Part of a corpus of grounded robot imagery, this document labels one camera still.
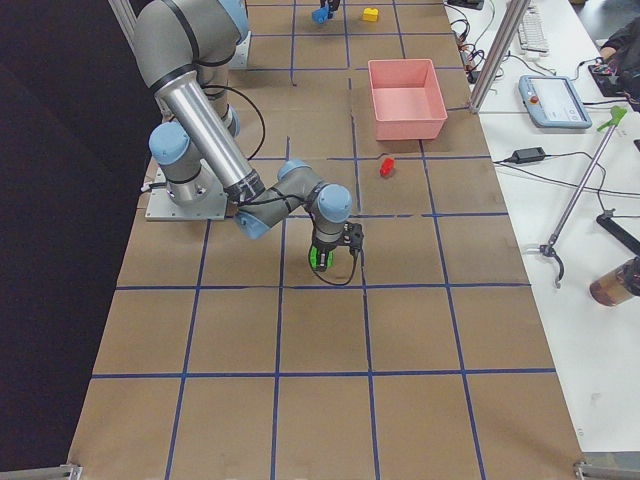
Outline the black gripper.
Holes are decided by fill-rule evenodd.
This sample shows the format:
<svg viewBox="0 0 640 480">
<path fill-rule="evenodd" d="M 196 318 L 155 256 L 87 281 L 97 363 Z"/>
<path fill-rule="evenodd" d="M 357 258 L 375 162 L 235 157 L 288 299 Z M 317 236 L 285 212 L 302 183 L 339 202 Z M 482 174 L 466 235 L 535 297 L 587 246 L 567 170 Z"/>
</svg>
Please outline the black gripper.
<svg viewBox="0 0 640 480">
<path fill-rule="evenodd" d="M 319 251 L 322 254 L 322 270 L 326 271 L 333 265 L 333 253 L 330 252 L 337 247 L 349 246 L 348 222 L 338 223 L 317 220 L 313 224 L 311 245 L 309 250 L 309 264 L 312 269 L 320 266 Z"/>
</svg>

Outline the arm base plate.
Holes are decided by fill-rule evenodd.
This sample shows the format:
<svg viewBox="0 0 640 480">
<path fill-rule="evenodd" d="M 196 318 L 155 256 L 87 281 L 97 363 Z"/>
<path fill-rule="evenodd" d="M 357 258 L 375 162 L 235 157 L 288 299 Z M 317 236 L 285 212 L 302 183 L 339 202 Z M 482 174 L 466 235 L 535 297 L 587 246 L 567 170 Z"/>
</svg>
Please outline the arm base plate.
<svg viewBox="0 0 640 480">
<path fill-rule="evenodd" d="M 229 63 L 229 68 L 231 70 L 247 69 L 249 63 L 250 46 L 251 32 L 248 32 L 246 38 L 236 46 L 234 56 Z"/>
<path fill-rule="evenodd" d="M 201 168 L 188 183 L 169 182 L 161 168 L 157 169 L 146 207 L 149 221 L 223 220 L 228 200 L 223 186 L 209 165 L 200 160 Z"/>
</svg>

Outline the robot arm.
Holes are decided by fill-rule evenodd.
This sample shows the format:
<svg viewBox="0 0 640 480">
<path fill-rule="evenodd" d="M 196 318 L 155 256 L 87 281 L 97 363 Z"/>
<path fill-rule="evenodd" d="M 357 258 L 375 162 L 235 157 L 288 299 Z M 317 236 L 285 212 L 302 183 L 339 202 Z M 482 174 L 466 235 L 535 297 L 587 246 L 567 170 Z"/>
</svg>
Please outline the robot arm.
<svg viewBox="0 0 640 480">
<path fill-rule="evenodd" d="M 154 129 L 149 147 L 167 186 L 189 188 L 187 195 L 175 194 L 177 203 L 201 198 L 198 190 L 210 182 L 202 166 L 209 165 L 237 207 L 236 224 L 251 239 L 304 208 L 313 223 L 308 261 L 324 271 L 336 247 L 348 247 L 352 256 L 362 248 L 362 228 L 348 220 L 349 190 L 297 159 L 286 161 L 277 183 L 265 187 L 235 142 L 230 106 L 225 98 L 209 101 L 198 78 L 199 68 L 226 73 L 248 33 L 239 1 L 152 1 L 143 8 L 133 40 L 136 62 L 155 98 L 175 116 Z"/>
</svg>

